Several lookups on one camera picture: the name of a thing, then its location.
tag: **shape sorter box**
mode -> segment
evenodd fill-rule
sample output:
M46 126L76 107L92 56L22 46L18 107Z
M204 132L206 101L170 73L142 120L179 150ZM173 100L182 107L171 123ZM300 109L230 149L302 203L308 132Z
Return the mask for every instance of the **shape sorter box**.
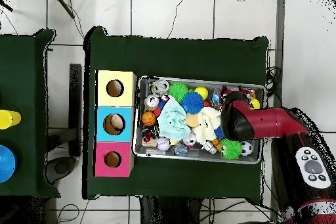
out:
M137 77L132 72L98 70L98 105L130 107L135 105ZM118 81L121 93L112 97L108 94L111 82Z
M134 164L134 105L137 77L132 72L96 71L95 177L128 177ZM122 127L114 125L116 116Z
M111 168L106 164L106 155L111 152L119 156L118 167ZM133 164L131 142L97 142L95 177L129 177Z

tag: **blue spiky ball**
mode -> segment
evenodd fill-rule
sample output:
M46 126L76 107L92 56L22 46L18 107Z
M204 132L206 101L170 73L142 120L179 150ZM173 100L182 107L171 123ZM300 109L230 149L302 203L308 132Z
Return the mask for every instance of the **blue spiky ball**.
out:
M199 93L189 92L183 97L181 105L186 113L194 115L202 110L204 102Z

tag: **yellow cup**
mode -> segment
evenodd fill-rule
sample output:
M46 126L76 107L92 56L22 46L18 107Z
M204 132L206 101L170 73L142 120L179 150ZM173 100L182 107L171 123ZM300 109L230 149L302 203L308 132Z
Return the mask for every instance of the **yellow cup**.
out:
M21 115L15 111L0 110L0 129L7 129L21 122Z

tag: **green spiky ball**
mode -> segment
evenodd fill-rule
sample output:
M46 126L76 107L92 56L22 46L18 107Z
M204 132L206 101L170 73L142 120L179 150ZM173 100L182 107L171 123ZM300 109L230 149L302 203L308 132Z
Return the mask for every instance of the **green spiky ball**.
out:
M242 154L242 144L238 141L223 139L220 141L220 144L222 145L220 153L226 160L237 160Z
M181 103L183 97L189 92L188 87L181 83L176 82L170 85L168 95L171 95L178 103Z

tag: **pink box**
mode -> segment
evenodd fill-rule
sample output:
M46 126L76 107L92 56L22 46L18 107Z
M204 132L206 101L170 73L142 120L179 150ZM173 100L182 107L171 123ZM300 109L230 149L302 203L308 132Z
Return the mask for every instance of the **pink box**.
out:
M109 152L120 155L118 167L111 168L105 164L104 157ZM129 177L134 164L131 142L97 142L95 157L95 177Z

